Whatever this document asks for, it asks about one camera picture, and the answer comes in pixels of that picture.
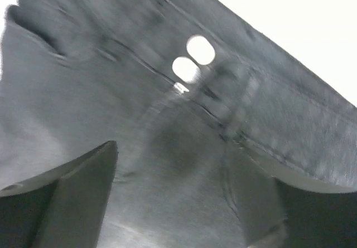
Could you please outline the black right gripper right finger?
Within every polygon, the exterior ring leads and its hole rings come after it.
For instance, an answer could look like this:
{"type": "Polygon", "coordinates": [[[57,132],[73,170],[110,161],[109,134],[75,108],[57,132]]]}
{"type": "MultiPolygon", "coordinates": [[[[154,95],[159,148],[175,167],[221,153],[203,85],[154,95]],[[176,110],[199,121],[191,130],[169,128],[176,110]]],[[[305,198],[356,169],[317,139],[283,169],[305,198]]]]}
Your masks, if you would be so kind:
{"type": "Polygon", "coordinates": [[[356,247],[356,192],[285,170],[228,144],[223,191],[247,247],[356,247]]]}

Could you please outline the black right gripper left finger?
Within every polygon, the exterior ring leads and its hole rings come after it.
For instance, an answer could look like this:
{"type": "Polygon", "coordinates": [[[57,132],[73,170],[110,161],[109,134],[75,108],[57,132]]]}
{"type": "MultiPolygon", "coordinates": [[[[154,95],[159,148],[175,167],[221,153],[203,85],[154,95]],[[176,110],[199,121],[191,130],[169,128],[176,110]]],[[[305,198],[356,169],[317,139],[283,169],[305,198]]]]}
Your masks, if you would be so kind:
{"type": "Polygon", "coordinates": [[[117,166],[108,141],[1,190],[1,247],[96,247],[117,166]]]}

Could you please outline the black trousers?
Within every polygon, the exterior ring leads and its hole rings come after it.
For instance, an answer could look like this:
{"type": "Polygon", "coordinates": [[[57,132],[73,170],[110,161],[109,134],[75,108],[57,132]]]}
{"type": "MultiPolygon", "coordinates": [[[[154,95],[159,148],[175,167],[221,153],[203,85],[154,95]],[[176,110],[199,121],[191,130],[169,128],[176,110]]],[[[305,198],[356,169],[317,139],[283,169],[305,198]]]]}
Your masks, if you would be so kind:
{"type": "Polygon", "coordinates": [[[1,49],[1,190],[117,144],[96,247],[247,247],[228,144],[356,192],[356,107],[218,0],[18,0],[1,49]]]}

